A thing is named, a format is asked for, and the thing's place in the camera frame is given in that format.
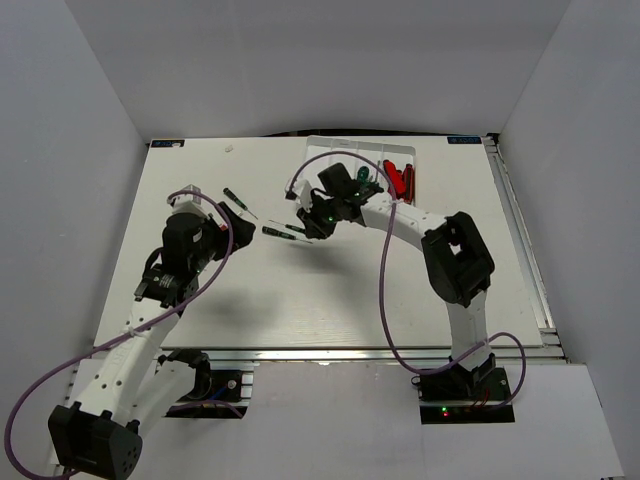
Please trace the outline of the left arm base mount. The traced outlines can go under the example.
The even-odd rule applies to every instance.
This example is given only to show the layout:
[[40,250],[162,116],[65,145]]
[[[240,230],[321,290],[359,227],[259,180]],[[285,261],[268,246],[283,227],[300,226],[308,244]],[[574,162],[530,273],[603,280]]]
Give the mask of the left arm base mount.
[[245,372],[238,368],[213,367],[208,354],[196,349],[176,349],[161,354],[156,373],[169,362],[181,362],[194,371],[194,385],[166,413],[166,418],[240,419],[248,410]]

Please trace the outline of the stubby green orange screwdriver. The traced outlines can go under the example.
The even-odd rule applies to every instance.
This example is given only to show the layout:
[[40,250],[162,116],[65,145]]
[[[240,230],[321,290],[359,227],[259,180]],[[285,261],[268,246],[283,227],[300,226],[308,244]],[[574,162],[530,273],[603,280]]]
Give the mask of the stubby green orange screwdriver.
[[369,182],[370,171],[367,166],[361,166],[356,175],[356,180],[361,184],[366,184]]

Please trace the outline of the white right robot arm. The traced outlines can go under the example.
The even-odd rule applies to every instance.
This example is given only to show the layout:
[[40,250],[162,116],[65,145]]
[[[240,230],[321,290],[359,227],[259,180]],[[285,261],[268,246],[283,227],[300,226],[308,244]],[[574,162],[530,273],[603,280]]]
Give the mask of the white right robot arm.
[[422,211],[390,187],[352,178],[341,163],[325,168],[318,178],[321,190],[299,175],[285,190],[285,198],[295,202],[306,236],[327,239],[339,222],[348,221],[417,248],[433,291],[446,305],[451,332],[451,365],[422,374],[444,377],[463,398],[477,397],[495,368],[485,311],[495,263],[471,216]]

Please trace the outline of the red curved utility knife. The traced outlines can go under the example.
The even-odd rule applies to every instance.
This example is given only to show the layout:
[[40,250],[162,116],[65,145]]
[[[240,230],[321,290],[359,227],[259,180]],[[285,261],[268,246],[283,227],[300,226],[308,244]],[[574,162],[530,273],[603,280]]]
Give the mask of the red curved utility knife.
[[402,198],[406,192],[406,185],[402,173],[390,160],[384,160],[383,167],[388,179],[389,192],[394,193],[396,198]]

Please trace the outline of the black green precision screwdriver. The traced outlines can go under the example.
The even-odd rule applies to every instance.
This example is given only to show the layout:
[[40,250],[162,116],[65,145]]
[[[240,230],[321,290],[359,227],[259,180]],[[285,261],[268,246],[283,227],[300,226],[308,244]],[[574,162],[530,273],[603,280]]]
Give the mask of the black green precision screwdriver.
[[282,223],[279,221],[275,221],[275,220],[269,220],[269,222],[279,225],[281,227],[284,227],[285,229],[297,232],[297,233],[301,233],[301,234],[305,234],[306,230],[302,227],[296,226],[296,225],[292,225],[292,224],[288,224],[288,223]]

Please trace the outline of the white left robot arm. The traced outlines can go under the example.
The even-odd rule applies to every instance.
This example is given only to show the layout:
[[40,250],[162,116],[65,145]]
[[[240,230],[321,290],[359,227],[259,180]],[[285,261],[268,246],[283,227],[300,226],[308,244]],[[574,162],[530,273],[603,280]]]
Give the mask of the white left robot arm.
[[48,428],[60,465],[103,479],[134,471],[144,436],[179,400],[204,401],[213,378],[209,357],[197,349],[159,356],[164,339],[199,289],[199,276],[253,239],[255,225],[219,205],[226,225],[192,200],[171,203],[162,244],[147,258],[121,343],[68,406],[58,406]]

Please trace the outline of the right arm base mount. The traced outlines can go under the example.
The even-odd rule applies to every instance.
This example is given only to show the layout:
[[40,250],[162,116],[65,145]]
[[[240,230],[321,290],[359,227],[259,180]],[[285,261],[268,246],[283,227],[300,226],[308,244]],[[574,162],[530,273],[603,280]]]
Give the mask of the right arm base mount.
[[511,395],[504,368],[496,368],[478,386],[457,385],[449,372],[414,376],[422,425],[508,424],[515,422],[511,404],[497,408]]

